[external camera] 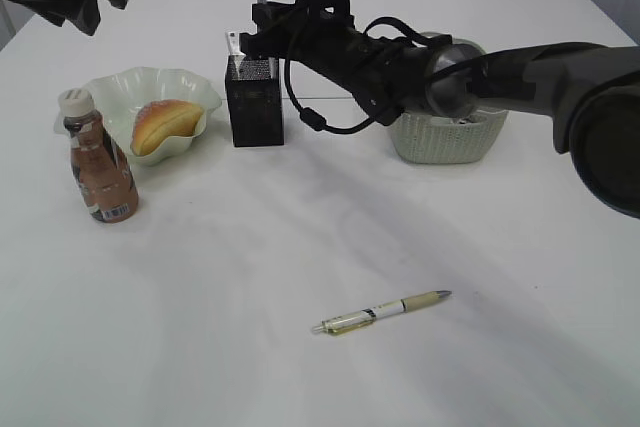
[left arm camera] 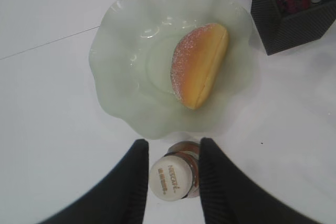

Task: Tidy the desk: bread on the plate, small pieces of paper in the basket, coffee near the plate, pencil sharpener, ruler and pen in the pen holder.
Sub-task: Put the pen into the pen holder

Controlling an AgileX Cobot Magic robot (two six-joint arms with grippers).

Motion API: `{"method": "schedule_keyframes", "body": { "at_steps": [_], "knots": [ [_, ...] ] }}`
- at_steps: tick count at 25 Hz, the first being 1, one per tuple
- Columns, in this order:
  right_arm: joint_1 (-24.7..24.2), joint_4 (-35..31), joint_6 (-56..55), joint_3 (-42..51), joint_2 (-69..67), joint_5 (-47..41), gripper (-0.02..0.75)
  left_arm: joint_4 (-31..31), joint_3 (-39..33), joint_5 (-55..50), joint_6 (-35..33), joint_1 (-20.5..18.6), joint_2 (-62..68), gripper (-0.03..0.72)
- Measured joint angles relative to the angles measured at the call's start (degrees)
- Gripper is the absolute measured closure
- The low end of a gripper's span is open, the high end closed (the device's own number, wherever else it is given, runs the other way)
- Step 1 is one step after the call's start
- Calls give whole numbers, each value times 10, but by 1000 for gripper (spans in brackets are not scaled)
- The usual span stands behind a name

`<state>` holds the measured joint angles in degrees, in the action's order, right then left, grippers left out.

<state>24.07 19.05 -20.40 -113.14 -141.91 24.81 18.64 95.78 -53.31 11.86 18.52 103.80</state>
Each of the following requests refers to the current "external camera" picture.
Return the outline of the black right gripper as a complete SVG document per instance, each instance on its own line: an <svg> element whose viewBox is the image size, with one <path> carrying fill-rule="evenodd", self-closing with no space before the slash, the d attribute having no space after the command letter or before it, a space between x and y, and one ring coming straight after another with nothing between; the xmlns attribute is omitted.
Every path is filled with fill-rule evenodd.
<svg viewBox="0 0 640 427"><path fill-rule="evenodd" d="M380 54L380 42L339 21L311 19L304 10L301 0L254 3L252 20L262 31L241 32L241 52L252 59L296 60L348 92L379 92L380 74L374 60ZM284 28L276 27L283 22Z"/></svg>

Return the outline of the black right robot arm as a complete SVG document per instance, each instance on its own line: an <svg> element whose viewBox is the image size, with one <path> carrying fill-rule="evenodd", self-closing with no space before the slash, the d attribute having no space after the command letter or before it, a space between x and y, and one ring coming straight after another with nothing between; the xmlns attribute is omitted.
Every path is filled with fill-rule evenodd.
<svg viewBox="0 0 640 427"><path fill-rule="evenodd" d="M251 57L300 63L349 92L369 122L414 110L461 119L482 106L549 117L553 144L588 190L639 214L639 50L562 42L483 53L448 35L427 37L388 17L395 39L374 38L301 3L253 8Z"/></svg>

